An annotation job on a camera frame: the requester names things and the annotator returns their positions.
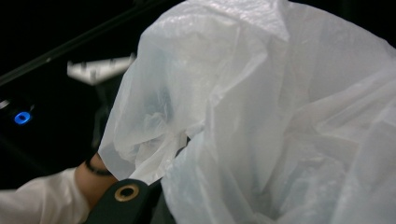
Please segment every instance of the white plastic bag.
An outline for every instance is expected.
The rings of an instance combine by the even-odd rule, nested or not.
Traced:
[[[395,56],[306,5],[190,0],[143,33],[100,153],[165,174],[178,224],[394,223]]]

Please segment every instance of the black strap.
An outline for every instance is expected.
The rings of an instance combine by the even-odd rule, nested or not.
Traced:
[[[112,175],[108,170],[101,170],[98,168],[95,168],[91,165],[91,159],[85,160],[85,165],[87,168],[94,174],[96,175]]]

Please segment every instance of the plastic sheet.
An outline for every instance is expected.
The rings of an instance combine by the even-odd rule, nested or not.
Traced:
[[[394,223],[395,56],[317,8],[190,0],[143,33],[100,153],[164,175],[177,223]]]

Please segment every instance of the blue led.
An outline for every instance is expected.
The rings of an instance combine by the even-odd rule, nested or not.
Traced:
[[[17,116],[15,116],[14,121],[19,124],[25,124],[30,120],[31,116],[28,112],[21,112],[19,114],[17,114]]]

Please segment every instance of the white sleeve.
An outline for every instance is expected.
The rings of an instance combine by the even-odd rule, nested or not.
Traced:
[[[0,224],[78,224],[89,206],[79,191],[76,168],[33,179],[16,190],[0,190]]]

